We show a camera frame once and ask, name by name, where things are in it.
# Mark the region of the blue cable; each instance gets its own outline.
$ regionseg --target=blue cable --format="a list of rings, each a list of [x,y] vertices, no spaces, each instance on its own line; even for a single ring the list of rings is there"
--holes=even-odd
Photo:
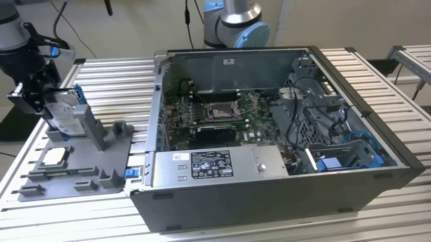
[[[367,137],[369,138],[369,140],[372,141],[372,143],[375,144],[375,150],[377,150],[377,142],[376,142],[375,138],[372,138],[372,136],[371,136],[367,132],[360,131],[360,130],[356,130],[356,131],[349,132],[349,134],[348,134],[348,135],[345,135],[345,137],[344,137],[344,139],[343,139],[343,141],[341,141],[341,144],[344,144],[344,143],[345,143],[345,141],[347,141],[348,137],[349,137],[351,135],[353,135],[353,134],[361,134],[361,135],[367,136]]]

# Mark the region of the sticker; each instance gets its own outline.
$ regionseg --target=sticker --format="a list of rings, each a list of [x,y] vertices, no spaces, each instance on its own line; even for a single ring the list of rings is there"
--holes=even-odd
[[[233,65],[234,64],[234,59],[224,59],[222,60],[222,65]]]
[[[188,160],[189,154],[188,153],[173,153],[172,160]]]
[[[52,114],[52,122],[58,131],[66,135],[84,135],[81,122],[73,117],[73,108],[68,103],[53,102],[46,104]]]
[[[193,179],[233,176],[228,150],[190,153],[190,167]]]

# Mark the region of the white label sticker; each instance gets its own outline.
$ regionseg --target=white label sticker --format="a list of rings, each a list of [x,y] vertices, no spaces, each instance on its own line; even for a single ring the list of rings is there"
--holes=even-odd
[[[222,60],[222,65],[233,65],[234,64],[234,59],[224,59]]]
[[[73,117],[73,108],[68,103],[54,102],[46,104],[48,110],[53,116],[52,122],[58,131],[66,135],[84,135],[81,122]]]
[[[172,160],[189,160],[189,153],[173,153]]]

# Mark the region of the metal frame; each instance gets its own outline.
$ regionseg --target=metal frame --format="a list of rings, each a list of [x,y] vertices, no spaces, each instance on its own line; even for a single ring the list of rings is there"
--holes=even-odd
[[[395,59],[431,85],[431,45],[393,46],[387,59]]]
[[[124,193],[28,203],[16,201],[17,194],[12,194],[12,191],[25,183],[25,178],[20,178],[20,175],[32,169],[32,161],[37,160],[46,141],[45,126],[40,121],[0,183],[0,238],[20,241],[428,241],[431,118],[357,53],[344,49],[327,49],[321,52],[428,168],[404,188],[383,192],[357,213],[181,233],[150,233]],[[86,85],[86,89],[93,90],[88,92],[89,102],[104,124],[121,117],[134,126],[129,167],[145,162],[145,115],[149,111],[145,106],[150,104],[145,100],[148,96],[144,94],[148,91],[144,87],[150,86],[154,78],[152,65],[152,59],[141,58],[88,60],[84,65],[73,67],[65,79],[65,83],[69,83],[80,72],[74,83]],[[134,180],[140,182],[140,178],[128,179],[126,184],[133,185]]]

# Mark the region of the blue latch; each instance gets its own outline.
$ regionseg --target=blue latch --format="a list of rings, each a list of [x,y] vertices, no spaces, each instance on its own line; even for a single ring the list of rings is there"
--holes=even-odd
[[[124,173],[124,177],[126,178],[137,178],[138,177],[138,170],[137,169],[126,169]]]

